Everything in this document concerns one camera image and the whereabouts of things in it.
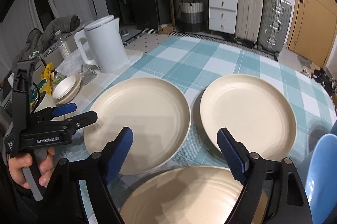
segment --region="kettle lid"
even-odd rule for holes
[[[100,18],[96,21],[93,21],[92,23],[89,23],[87,26],[85,26],[84,31],[89,31],[94,28],[100,27],[110,21],[112,21],[115,17],[113,15],[105,16],[103,18]]]

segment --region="tablecloth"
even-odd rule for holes
[[[149,52],[105,88],[129,78],[162,78],[185,94],[192,111],[188,137],[172,160],[151,173],[119,176],[108,186],[118,208],[134,189],[165,170],[190,165],[227,167],[221,153],[203,130],[199,105],[202,93],[210,83],[221,76],[236,73],[257,76],[269,82],[291,104],[297,120],[297,136],[288,156],[296,166],[314,148],[319,138],[330,132],[336,121],[334,105],[322,86],[312,79],[276,61],[229,45],[190,37],[172,38]],[[78,102],[79,109],[90,110],[95,100],[86,98]],[[259,117],[258,113],[252,114],[263,122],[263,117]],[[89,155],[83,142],[83,130],[79,130],[73,140],[71,145],[58,148],[58,152],[70,161],[87,158]],[[83,181],[81,190],[90,223],[96,223]]]

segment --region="bottle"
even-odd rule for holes
[[[67,42],[61,35],[61,30],[55,32],[55,38],[58,48],[62,54],[63,59],[67,58],[70,55],[70,50]]]

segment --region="drawer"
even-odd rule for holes
[[[236,11],[238,9],[238,0],[209,0],[209,7]]]
[[[224,10],[219,8],[210,7],[210,16],[211,19],[228,21],[231,23],[236,23],[236,11]]]
[[[215,30],[225,33],[234,34],[235,33],[235,23],[217,19],[209,19],[208,24],[209,30]]]

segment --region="kettle handle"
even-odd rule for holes
[[[95,65],[95,66],[98,67],[98,65],[97,65],[97,63],[96,63],[96,61],[95,61],[95,59],[92,59],[92,60],[89,60],[89,59],[88,59],[88,56],[86,55],[86,53],[85,53],[85,51],[84,51],[84,48],[83,48],[83,45],[82,45],[82,43],[81,43],[81,39],[87,40],[87,37],[85,36],[84,29],[81,30],[81,31],[79,31],[79,32],[77,32],[77,33],[75,34],[75,37],[74,37],[74,38],[75,38],[75,43],[77,44],[77,47],[78,47],[78,49],[80,50],[80,53],[81,53],[81,56],[82,56],[82,58],[83,58],[84,63],[89,64],[89,65]]]

